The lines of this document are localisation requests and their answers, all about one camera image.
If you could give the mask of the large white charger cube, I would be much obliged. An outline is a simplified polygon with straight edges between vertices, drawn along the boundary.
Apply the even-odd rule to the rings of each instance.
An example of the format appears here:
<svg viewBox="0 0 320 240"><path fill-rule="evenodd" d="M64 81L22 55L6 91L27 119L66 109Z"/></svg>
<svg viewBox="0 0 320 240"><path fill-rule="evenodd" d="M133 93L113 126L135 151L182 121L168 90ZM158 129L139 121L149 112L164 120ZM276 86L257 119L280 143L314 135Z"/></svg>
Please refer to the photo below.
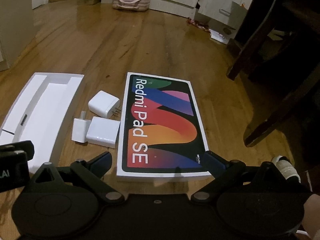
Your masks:
<svg viewBox="0 0 320 240"><path fill-rule="evenodd" d="M116 148L120 121L94 116L88 128L86 139L88 143L108 148Z"/></svg>

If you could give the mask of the white charger with prongs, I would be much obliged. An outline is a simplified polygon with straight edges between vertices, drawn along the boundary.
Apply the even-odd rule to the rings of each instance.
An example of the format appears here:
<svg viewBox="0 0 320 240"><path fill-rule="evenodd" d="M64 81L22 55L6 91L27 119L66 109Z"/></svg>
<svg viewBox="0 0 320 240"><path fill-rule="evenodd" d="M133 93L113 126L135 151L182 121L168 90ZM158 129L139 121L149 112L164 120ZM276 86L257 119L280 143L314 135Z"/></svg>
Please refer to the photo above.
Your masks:
<svg viewBox="0 0 320 240"><path fill-rule="evenodd" d="M88 108L94 114L109 119L120 107L118 97L103 90L97 92L88 102Z"/></svg>

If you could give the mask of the Redmi Pad SE box lid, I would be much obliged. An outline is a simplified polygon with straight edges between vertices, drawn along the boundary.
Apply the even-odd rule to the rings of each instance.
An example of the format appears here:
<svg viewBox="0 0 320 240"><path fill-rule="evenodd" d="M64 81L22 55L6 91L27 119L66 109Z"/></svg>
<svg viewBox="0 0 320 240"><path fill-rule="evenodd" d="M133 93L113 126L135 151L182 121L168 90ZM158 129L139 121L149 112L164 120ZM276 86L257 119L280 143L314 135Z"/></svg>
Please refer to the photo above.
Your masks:
<svg viewBox="0 0 320 240"><path fill-rule="evenodd" d="M128 72L117 153L120 179L202 180L209 149L190 81Z"/></svg>

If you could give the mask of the small white charger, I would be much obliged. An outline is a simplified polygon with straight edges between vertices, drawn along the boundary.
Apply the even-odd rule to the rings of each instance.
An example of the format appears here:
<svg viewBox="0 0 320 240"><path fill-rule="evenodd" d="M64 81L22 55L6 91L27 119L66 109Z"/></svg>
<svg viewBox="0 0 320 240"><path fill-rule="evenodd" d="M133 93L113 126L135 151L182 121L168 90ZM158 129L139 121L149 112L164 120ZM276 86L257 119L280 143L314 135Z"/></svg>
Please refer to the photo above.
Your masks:
<svg viewBox="0 0 320 240"><path fill-rule="evenodd" d="M73 128L72 128L72 137L71 139L75 142L86 143L87 142L87 132L91 120L86 119L86 111L82 111L79 118L74 118Z"/></svg>

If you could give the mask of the white box tray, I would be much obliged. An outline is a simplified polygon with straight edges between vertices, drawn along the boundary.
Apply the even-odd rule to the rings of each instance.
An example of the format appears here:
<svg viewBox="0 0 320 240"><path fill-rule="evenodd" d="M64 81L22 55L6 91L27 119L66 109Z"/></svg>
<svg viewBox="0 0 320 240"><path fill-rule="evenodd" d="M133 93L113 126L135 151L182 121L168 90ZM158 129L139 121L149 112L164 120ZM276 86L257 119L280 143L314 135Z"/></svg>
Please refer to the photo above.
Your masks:
<svg viewBox="0 0 320 240"><path fill-rule="evenodd" d="M28 161L35 173L46 162L59 163L64 140L82 94L84 76L34 73L1 125L1 144L30 140L34 156Z"/></svg>

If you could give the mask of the white slipper foot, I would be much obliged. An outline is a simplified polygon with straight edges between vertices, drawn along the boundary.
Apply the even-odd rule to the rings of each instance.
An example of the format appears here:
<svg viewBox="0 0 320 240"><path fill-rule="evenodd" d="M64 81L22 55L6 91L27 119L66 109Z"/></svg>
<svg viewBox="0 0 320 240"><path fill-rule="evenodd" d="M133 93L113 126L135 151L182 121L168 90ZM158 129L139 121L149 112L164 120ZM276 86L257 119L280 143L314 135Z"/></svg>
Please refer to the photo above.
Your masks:
<svg viewBox="0 0 320 240"><path fill-rule="evenodd" d="M272 159L272 163L281 172L286 180L292 182L301 182L300 176L294 166L291 164L287 157L279 155Z"/></svg>

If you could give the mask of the dark wooden chair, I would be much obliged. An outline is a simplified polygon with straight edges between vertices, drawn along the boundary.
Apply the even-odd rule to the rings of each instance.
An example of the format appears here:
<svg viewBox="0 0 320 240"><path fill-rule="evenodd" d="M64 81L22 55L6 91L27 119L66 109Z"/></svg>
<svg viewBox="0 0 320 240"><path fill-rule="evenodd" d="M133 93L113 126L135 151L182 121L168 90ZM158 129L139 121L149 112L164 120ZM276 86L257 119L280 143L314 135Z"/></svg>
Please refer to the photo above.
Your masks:
<svg viewBox="0 0 320 240"><path fill-rule="evenodd" d="M278 107L251 133L251 147L299 113L319 87L319 0L252 0L234 39L234 80L242 70L259 74L278 93Z"/></svg>

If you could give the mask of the papers on floor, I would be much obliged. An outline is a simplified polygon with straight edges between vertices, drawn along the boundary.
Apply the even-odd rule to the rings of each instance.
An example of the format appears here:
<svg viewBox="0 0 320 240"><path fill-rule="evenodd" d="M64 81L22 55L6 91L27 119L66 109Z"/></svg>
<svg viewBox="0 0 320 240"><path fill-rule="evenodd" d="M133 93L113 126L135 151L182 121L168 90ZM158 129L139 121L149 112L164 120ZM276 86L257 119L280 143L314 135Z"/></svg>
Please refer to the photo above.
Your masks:
<svg viewBox="0 0 320 240"><path fill-rule="evenodd" d="M215 21L202 22L196 19L187 19L187 24L195 26L210 34L210 39L227 45L231 38L235 38L236 29Z"/></svg>

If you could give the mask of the pink suitcase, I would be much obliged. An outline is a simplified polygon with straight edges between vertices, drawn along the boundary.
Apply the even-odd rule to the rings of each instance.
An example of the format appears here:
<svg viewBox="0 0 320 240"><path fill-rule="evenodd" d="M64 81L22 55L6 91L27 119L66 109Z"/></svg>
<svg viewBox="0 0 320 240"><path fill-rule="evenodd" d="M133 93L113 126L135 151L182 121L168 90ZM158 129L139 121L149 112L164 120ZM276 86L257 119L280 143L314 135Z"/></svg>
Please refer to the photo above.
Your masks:
<svg viewBox="0 0 320 240"><path fill-rule="evenodd" d="M147 11L151 0L113 0L112 7L117 10Z"/></svg>

